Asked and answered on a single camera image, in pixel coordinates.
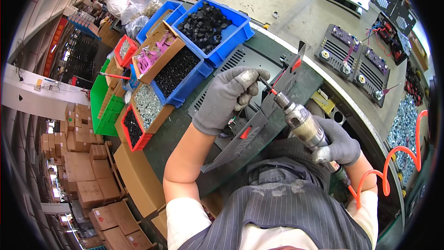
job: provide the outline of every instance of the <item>green plastic bin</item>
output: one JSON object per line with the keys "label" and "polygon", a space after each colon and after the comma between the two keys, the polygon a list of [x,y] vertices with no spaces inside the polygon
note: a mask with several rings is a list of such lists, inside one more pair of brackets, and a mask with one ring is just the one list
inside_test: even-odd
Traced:
{"label": "green plastic bin", "polygon": [[[110,60],[107,59],[100,70],[101,72],[105,72],[109,62]],[[96,81],[94,81],[94,84],[92,85],[90,93],[92,127],[95,134],[119,136],[114,124],[125,106],[121,97],[112,95],[107,107],[105,108],[105,111],[102,114],[102,118],[97,118],[107,91],[108,84],[106,78],[103,75],[98,75]]]}

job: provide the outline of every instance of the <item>hand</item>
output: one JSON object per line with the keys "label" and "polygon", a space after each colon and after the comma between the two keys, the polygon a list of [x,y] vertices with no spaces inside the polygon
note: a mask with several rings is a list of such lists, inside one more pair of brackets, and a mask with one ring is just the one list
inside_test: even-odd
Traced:
{"label": "hand", "polygon": [[195,128],[208,135],[218,135],[234,116],[233,110],[246,107],[259,93],[256,81],[259,76],[270,79],[268,71],[244,66],[216,75],[202,106],[193,117]]}
{"label": "hand", "polygon": [[345,166],[353,165],[361,155],[361,147],[356,139],[352,139],[348,133],[335,121],[313,116],[324,129],[325,136],[330,145],[315,150],[311,156],[315,163],[336,161]]}

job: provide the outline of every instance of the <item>blue plastic bin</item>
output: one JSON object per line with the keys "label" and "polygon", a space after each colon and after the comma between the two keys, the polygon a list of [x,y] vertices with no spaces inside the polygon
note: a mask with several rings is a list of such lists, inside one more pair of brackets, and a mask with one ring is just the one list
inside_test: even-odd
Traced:
{"label": "blue plastic bin", "polygon": [[200,83],[204,79],[206,79],[212,72],[213,66],[208,65],[204,58],[197,53],[192,47],[185,45],[188,47],[192,53],[196,54],[196,56],[200,59],[200,62],[197,63],[196,67],[194,67],[191,72],[179,83],[179,85],[173,90],[173,92],[165,98],[162,91],[160,91],[159,87],[156,84],[156,81],[151,81],[151,86],[153,87],[154,93],[159,98],[159,101],[162,105],[171,104],[176,108],[179,108],[184,102],[185,99],[191,94],[191,92],[199,86]]}
{"label": "blue plastic bin", "polygon": [[[226,16],[227,19],[231,19],[233,24],[222,30],[222,41],[221,43],[210,53],[205,54],[203,51],[195,45],[190,39],[188,39],[182,32],[177,29],[177,26],[184,21],[188,16],[188,13],[197,12],[199,7],[202,7],[203,1],[207,1],[210,5],[217,6],[222,14]],[[213,62],[213,66],[218,68],[222,65],[225,58],[230,55],[230,53],[241,43],[247,41],[254,35],[254,31],[250,27],[250,17],[241,12],[235,11],[223,4],[211,1],[211,0],[199,0],[193,5],[191,9],[188,10],[186,14],[183,14],[172,27],[180,35],[182,41],[193,47],[200,55],[205,59],[210,59]]]}
{"label": "blue plastic bin", "polygon": [[186,13],[185,8],[182,6],[182,3],[167,1],[162,7],[160,7],[157,12],[148,20],[147,24],[139,31],[139,34],[136,36],[137,42],[142,44],[147,39],[148,30],[156,23],[156,21],[167,11],[173,10],[171,12],[170,17],[165,21],[169,25],[173,24],[180,16]]}

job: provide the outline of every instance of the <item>green work surface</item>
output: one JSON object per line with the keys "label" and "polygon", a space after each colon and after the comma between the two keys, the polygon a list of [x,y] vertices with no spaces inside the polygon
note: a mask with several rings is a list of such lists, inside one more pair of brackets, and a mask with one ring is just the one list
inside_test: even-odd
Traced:
{"label": "green work surface", "polygon": [[[256,35],[246,44],[253,47],[256,51],[266,54],[270,60],[275,62],[279,62],[279,60],[276,59],[279,58],[281,54],[287,53],[287,56],[290,55],[290,52],[284,47],[261,33],[256,33]],[[321,86],[323,79],[304,62],[302,62],[296,77],[297,81],[291,88],[288,96],[295,103],[305,104],[313,93]],[[163,125],[143,149],[148,162],[160,181],[163,180],[163,171],[170,154],[173,152],[191,123],[188,108],[212,78],[213,75],[203,81],[203,83],[201,83],[186,99],[185,103],[171,113],[169,118],[165,120]],[[284,114],[281,109],[276,109],[268,119],[268,123],[251,141],[241,154],[240,158],[205,174],[201,173],[199,175],[196,182],[201,197],[205,197],[228,181],[238,170],[247,165],[251,159],[267,146],[268,143],[270,143],[286,126]],[[216,144],[213,144],[205,159],[205,164],[211,163],[219,153],[221,153],[221,150]]]}

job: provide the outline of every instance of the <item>red plastic bin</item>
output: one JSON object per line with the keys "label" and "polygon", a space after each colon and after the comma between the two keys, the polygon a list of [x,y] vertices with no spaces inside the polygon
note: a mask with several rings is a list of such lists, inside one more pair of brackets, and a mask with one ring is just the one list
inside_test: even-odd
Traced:
{"label": "red plastic bin", "polygon": [[[128,41],[130,43],[130,48],[128,49],[128,51],[125,54],[125,58],[120,57],[119,51],[120,51],[120,47],[122,46],[123,42]],[[117,62],[119,62],[119,65],[121,67],[127,68],[130,63],[131,63],[131,57],[133,56],[133,54],[136,52],[138,46],[136,44],[136,42],[134,42],[130,37],[128,37],[126,34],[123,36],[123,38],[120,40],[120,42],[117,44],[117,46],[115,46],[114,48],[114,54],[115,57],[117,58]]]}
{"label": "red plastic bin", "polygon": [[[146,144],[151,139],[151,137],[153,137],[153,134],[150,134],[150,133],[142,134],[142,136],[140,137],[139,141],[137,141],[136,145],[133,148],[133,146],[131,144],[130,134],[128,132],[127,127],[123,123],[125,121],[126,114],[128,114],[128,111],[130,111],[132,109],[133,109],[133,105],[132,104],[128,105],[128,108],[125,111],[125,116],[122,118],[121,124],[122,124],[122,128],[123,128],[123,132],[125,132],[125,137],[126,137],[126,140],[128,141],[128,145],[130,146],[130,150],[131,150],[131,152],[134,152],[134,151],[137,151],[137,150],[143,150],[143,148],[145,148]],[[137,123],[139,124],[140,129],[143,132],[142,125],[140,124],[139,120],[137,119],[137,116],[136,116],[136,120],[137,120]]]}

